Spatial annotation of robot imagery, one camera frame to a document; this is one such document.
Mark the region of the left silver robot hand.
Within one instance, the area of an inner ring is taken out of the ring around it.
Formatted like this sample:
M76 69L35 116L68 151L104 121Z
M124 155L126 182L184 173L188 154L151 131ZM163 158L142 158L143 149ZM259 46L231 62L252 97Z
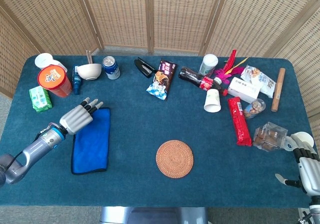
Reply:
M103 104L104 102L99 102L97 98L90 101L90 98L86 97L79 105L60 118L59 125L69 135L74 135L93 121L93 113L101 108Z

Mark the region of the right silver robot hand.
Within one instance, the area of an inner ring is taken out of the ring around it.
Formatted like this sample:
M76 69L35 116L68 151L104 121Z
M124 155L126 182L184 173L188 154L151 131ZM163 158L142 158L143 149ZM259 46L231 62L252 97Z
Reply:
M277 180L286 185L301 188L309 197L320 195L320 157L310 142L297 133L285 137L285 147L290 149L295 157L299 170L299 180L289 180L279 173Z

